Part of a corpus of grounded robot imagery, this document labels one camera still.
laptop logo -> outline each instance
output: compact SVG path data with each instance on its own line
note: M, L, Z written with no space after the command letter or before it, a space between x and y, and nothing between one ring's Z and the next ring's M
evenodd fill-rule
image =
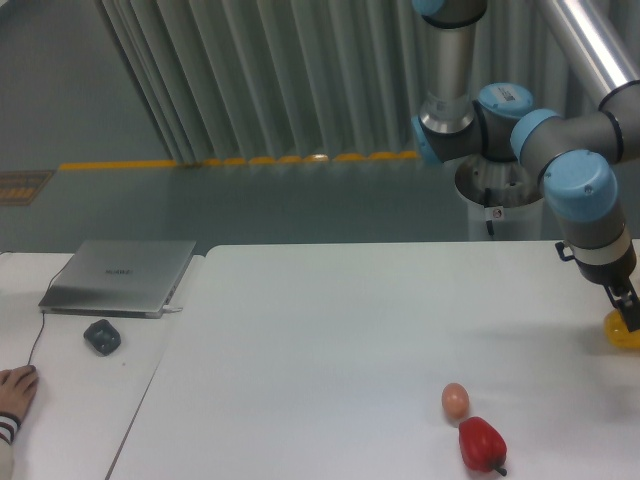
M105 270L107 275L131 275L133 274L133 270L124 270L124 269L114 269L114 270Z

egg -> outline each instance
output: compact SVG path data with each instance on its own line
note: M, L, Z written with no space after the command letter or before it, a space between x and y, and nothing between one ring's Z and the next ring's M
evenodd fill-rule
M450 383L442 391L442 408L452 420L460 420L469 412L469 394L459 383Z

cable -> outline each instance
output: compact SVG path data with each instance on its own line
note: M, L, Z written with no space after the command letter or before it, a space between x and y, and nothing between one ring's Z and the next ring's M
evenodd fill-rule
M53 283L53 281L58 278L58 275L60 275L62 273L62 270L64 270L67 265L69 264L69 262L64 264L64 267L62 267L58 273L56 273L51 280L49 280L49 286L47 287L47 289L45 290L45 295L47 294L47 292L49 291L49 289L51 288L51 284ZM33 342L33 347L31 347L31 353L29 354L29 360L27 361L27 365L31 365L31 359L33 358L33 352L36 349L36 345L38 344L38 340L40 340L40 337L42 336L42 332L44 331L44 324L45 324L45 318L44 318L44 312L42 312L42 326L40 327L40 331L38 332L38 336L36 337L35 342Z

silver laptop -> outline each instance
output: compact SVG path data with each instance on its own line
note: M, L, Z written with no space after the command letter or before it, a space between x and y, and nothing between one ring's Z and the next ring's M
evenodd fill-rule
M40 301L49 313L160 318L196 242L87 240Z

blue joint cap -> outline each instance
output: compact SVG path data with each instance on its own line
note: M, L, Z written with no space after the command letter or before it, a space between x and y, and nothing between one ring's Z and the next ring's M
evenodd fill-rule
M513 127L513 131L511 132L511 148L513 149L513 153L516 154L516 157L518 157L518 160L520 160L524 143L527 141L527 138L529 138L529 135L538 128L538 125L551 117L559 116L560 115L553 110L542 108L526 114L516 123L516 126Z
M427 136L422 130L420 118L418 118L417 115L411 118L411 127L413 128L413 135L416 138L416 144L418 145L420 156L425 163L428 165L442 165L442 162L436 155L436 152L431 148L431 144L429 144L429 140L427 140Z
M480 104L491 113L520 120L533 110L531 92L515 83L492 83L478 95Z
M423 17L430 17L438 13L444 5L444 0L413 0L413 9Z
M618 200L618 181L602 155L573 150L544 174L544 197L560 217L580 223L604 217Z

